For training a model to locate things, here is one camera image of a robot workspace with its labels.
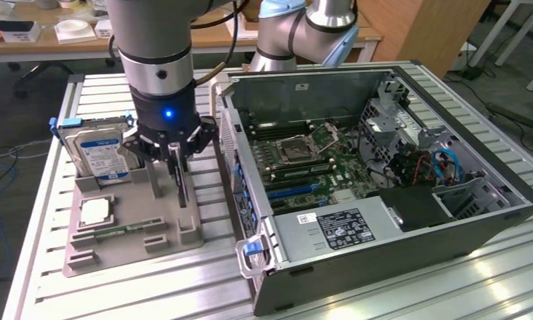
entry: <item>blue led light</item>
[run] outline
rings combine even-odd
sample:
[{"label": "blue led light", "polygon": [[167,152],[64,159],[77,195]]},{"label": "blue led light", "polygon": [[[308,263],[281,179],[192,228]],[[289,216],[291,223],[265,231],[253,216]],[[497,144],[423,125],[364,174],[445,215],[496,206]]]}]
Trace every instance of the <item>blue led light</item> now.
[{"label": "blue led light", "polygon": [[172,110],[169,110],[169,109],[165,110],[164,111],[164,116],[165,116],[165,118],[171,119],[171,118],[175,117],[175,112]]}]

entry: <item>sticker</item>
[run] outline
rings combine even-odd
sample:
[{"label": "sticker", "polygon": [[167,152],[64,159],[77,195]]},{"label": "sticker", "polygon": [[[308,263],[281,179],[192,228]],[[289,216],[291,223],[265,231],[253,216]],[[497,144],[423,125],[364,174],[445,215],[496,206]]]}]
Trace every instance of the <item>sticker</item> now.
[{"label": "sticker", "polygon": [[291,172],[291,173],[285,173],[284,175],[283,175],[283,177],[293,177],[293,176],[296,176],[296,175],[307,175],[307,174],[309,174],[311,172],[309,171],[296,171],[296,172]]},{"label": "sticker", "polygon": [[296,91],[307,91],[309,86],[311,86],[309,83],[299,83],[299,84],[296,85],[295,90],[296,90]]},{"label": "sticker", "polygon": [[307,213],[304,215],[297,215],[299,223],[303,225],[305,223],[316,222],[316,212]]},{"label": "sticker", "polygon": [[315,173],[315,172],[324,171],[324,170],[328,170],[328,169],[329,169],[329,165],[320,165],[317,167],[313,167],[311,169],[311,172]]},{"label": "sticker", "polygon": [[357,209],[321,215],[317,217],[317,221],[328,245],[333,250],[375,240],[372,230]]},{"label": "sticker", "polygon": [[116,152],[120,148],[117,139],[83,142],[81,148],[93,176],[112,180],[128,175],[127,161]]}]

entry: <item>cardboard box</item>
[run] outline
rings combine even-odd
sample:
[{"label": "cardboard box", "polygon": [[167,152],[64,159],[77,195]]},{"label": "cardboard box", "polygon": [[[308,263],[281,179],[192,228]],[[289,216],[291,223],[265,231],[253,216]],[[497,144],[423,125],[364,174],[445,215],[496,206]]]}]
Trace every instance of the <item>cardboard box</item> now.
[{"label": "cardboard box", "polygon": [[112,37],[113,26],[111,20],[99,20],[97,25],[95,26],[95,33],[97,34],[99,39],[108,39]]},{"label": "cardboard box", "polygon": [[0,21],[0,33],[5,42],[36,42],[41,27],[35,21]]}]

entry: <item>barcode sticker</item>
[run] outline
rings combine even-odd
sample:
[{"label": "barcode sticker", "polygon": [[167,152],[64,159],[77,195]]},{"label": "barcode sticker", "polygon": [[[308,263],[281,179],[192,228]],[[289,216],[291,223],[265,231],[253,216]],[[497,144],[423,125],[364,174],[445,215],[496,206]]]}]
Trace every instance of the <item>barcode sticker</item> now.
[{"label": "barcode sticker", "polygon": [[305,223],[316,222],[316,212],[307,213],[304,215],[297,215],[296,218],[299,218],[299,223],[303,225]]}]

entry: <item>wooden desk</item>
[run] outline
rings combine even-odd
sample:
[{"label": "wooden desk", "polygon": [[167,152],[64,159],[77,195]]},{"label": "wooden desk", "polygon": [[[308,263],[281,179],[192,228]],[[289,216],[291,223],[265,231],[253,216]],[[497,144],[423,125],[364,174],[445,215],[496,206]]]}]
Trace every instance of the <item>wooden desk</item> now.
[{"label": "wooden desk", "polygon": [[[107,39],[69,45],[60,45],[57,43],[53,25],[59,22],[59,16],[71,14],[69,9],[41,10],[33,3],[19,3],[15,10],[23,19],[37,21],[45,28],[36,43],[5,43],[4,40],[0,40],[0,62],[56,61],[109,57]],[[223,11],[219,9],[203,16],[197,20],[197,23],[211,22],[221,17]],[[359,55],[359,60],[371,61],[375,47],[383,37],[369,27],[365,18],[360,18],[359,25],[361,30],[356,47],[364,49]],[[229,31],[224,25],[203,30],[193,30],[193,53],[225,53],[229,50],[231,39]],[[256,40],[240,40],[236,51],[255,51],[256,45]]]}]

